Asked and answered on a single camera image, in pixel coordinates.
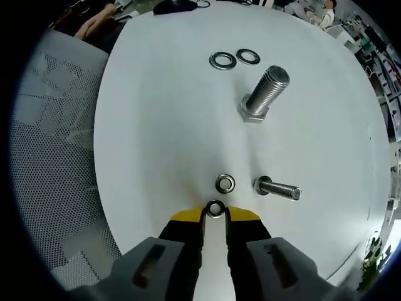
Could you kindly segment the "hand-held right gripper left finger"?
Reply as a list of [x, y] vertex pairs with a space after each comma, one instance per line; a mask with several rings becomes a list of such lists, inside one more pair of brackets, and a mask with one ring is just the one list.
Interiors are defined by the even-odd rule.
[[206, 211], [171, 216], [158, 237], [120, 257], [107, 278], [109, 300], [192, 300], [202, 265]]

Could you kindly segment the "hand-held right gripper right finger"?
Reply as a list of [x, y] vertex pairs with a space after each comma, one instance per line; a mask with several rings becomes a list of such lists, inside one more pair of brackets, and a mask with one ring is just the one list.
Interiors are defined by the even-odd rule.
[[252, 211], [226, 208], [226, 243], [236, 300], [324, 300], [333, 289], [311, 258], [273, 238]]

